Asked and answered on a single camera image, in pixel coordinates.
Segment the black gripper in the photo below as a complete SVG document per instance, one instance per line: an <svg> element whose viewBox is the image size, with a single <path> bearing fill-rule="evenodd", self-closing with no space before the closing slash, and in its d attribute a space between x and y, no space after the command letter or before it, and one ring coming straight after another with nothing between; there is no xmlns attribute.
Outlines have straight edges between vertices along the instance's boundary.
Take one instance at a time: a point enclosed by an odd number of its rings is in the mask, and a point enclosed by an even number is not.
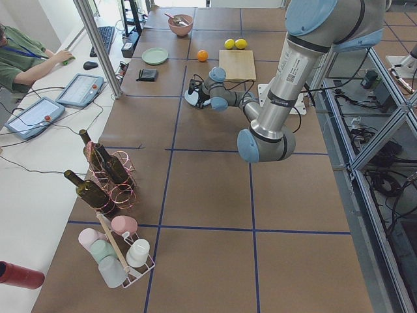
<svg viewBox="0 0 417 313"><path fill-rule="evenodd" d="M202 91L202 86L203 86L203 79L200 75L198 74L194 74L192 76L192 79L189 82L189 86L188 86L188 90L189 90L189 94L191 94L193 91Z"/></svg>

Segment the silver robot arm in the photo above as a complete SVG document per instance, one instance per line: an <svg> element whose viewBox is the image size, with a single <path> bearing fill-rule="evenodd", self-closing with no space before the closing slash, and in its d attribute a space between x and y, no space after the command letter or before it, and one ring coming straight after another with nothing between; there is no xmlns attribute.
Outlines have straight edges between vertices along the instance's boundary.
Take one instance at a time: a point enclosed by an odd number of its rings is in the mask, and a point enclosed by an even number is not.
<svg viewBox="0 0 417 313"><path fill-rule="evenodd" d="M221 67L212 68L202 81L190 80L184 97L196 108L242 110L250 125L238 133L237 147L246 162L284 160L296 145L285 120L318 58L330 50L351 52L379 43L385 12L385 1L378 0L291 1L285 15L285 44L263 104L249 93L226 89Z"/></svg>

